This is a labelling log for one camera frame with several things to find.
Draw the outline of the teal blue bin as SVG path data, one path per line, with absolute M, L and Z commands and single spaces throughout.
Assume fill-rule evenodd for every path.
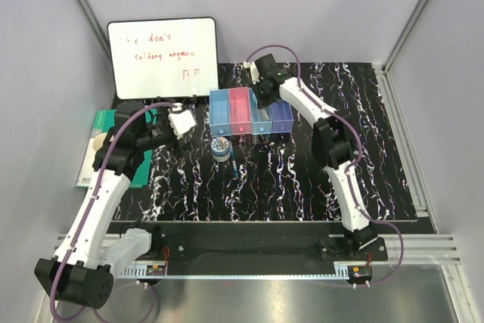
M 259 113 L 259 107 L 256 95 L 252 89 L 249 89 L 250 100 L 250 116 L 251 116 L 251 128 L 253 135 L 268 135 L 271 134 L 272 128 L 272 116 L 270 107 L 265 107 L 268 111 L 271 119 L 268 122 L 264 122 Z

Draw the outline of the pink bin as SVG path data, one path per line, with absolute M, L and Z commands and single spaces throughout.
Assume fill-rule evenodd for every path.
M 249 89 L 247 87 L 229 89 L 230 124 L 233 135 L 251 133 Z

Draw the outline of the purple bin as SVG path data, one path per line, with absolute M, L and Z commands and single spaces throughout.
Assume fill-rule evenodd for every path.
M 293 112 L 291 106 L 287 102 L 279 104 L 273 103 L 271 106 L 272 128 L 273 134 L 291 133 L 293 128 Z

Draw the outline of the light blue bin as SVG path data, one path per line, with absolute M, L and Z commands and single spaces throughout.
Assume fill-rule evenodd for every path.
M 213 137 L 231 134 L 229 91 L 213 90 L 209 94 L 209 128 Z

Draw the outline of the blue white tape roll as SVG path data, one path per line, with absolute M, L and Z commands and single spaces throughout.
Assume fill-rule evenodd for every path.
M 210 147 L 213 159 L 217 162 L 224 163 L 231 156 L 229 140 L 225 137 L 213 138 Z

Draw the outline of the blue white marker pen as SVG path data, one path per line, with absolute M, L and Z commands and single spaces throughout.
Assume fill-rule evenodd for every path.
M 264 122 L 268 122 L 271 119 L 268 111 L 265 108 L 259 109 L 259 113 Z

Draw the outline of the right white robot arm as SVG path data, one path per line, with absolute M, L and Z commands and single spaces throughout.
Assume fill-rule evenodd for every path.
M 311 151 L 326 171 L 340 206 L 344 228 L 343 250 L 350 259 L 361 259 L 377 240 L 363 202 L 355 173 L 362 144 L 349 113 L 326 104 L 301 80 L 300 73 L 277 65 L 272 54 L 246 62 L 251 89 L 260 108 L 285 101 L 312 126 Z

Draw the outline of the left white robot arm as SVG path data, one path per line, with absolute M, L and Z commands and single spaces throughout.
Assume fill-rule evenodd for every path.
M 140 101 L 120 104 L 101 148 L 96 152 L 85 199 L 52 258 L 39 259 L 34 275 L 49 295 L 52 315 L 57 302 L 100 309 L 113 283 L 137 258 L 156 259 L 164 253 L 159 227 L 138 222 L 104 250 L 102 243 L 114 211 L 144 162 L 144 154 L 159 147 L 179 153 L 179 140 L 197 121 L 183 104 Z

